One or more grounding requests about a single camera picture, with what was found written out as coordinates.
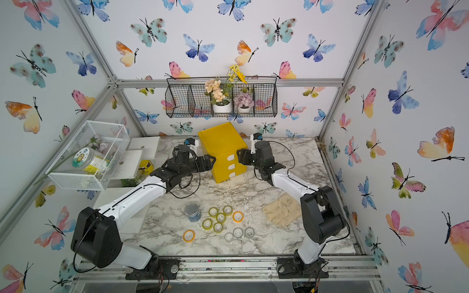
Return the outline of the yellow drawer cabinet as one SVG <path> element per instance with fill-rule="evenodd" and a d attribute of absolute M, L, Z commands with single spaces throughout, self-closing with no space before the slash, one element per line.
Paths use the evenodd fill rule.
<path fill-rule="evenodd" d="M 238 161 L 238 150 L 247 149 L 247 144 L 232 123 L 227 122 L 198 133 L 205 155 L 216 158 L 212 175 L 216 183 L 222 183 L 247 171 L 247 166 Z"/>

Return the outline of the orange tape roll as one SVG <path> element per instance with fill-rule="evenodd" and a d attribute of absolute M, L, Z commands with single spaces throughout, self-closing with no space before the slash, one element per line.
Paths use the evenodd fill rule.
<path fill-rule="evenodd" d="M 195 239 L 195 231 L 194 230 L 186 230 L 183 234 L 184 242 L 190 243 Z"/>
<path fill-rule="evenodd" d="M 244 220 L 244 214 L 241 211 L 235 211 L 232 215 L 233 222 L 241 223 Z"/>

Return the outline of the clear tape roll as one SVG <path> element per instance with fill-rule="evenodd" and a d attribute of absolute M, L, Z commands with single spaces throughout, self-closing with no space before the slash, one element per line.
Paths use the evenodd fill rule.
<path fill-rule="evenodd" d="M 244 230 L 244 236 L 246 238 L 253 238 L 255 235 L 255 230 L 252 228 L 252 227 L 247 227 L 245 230 Z"/>
<path fill-rule="evenodd" d="M 234 240 L 233 233 L 230 233 L 230 232 L 226 233 L 224 236 L 224 239 L 227 243 L 231 243 Z"/>
<path fill-rule="evenodd" d="M 236 239 L 242 238 L 243 234 L 244 234 L 244 232 L 243 232 L 242 228 L 237 227 L 233 230 L 233 236 Z"/>

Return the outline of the orange tape roll front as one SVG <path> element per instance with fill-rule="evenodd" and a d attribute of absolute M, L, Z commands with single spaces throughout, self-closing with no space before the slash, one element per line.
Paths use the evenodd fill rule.
<path fill-rule="evenodd" d="M 194 230 L 186 230 L 183 234 L 184 242 L 190 243 L 195 239 L 195 231 Z"/>

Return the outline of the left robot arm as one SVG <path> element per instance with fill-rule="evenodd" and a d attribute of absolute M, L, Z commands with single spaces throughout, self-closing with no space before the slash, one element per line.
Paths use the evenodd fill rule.
<path fill-rule="evenodd" d="M 197 156 L 198 141 L 187 139 L 176 146 L 172 157 L 118 199 L 97 209 L 85 208 L 78 216 L 71 249 L 99 269 L 119 265 L 157 275 L 159 256 L 149 249 L 124 243 L 122 227 L 155 199 L 181 186 L 184 178 L 210 171 L 216 162 L 211 155 Z"/>

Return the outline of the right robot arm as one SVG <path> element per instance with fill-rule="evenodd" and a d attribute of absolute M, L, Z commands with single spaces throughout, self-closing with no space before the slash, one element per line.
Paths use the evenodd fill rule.
<path fill-rule="evenodd" d="M 291 174 L 289 169 L 274 159 L 269 141 L 254 140 L 253 149 L 237 151 L 238 162 L 253 166 L 263 181 L 283 190 L 300 205 L 306 237 L 290 258 L 279 258 L 277 264 L 284 271 L 280 278 L 327 278 L 323 272 L 326 260 L 322 253 L 330 242 L 346 239 L 335 238 L 343 229 L 350 230 L 340 208 L 336 192 L 329 186 L 318 187 Z"/>

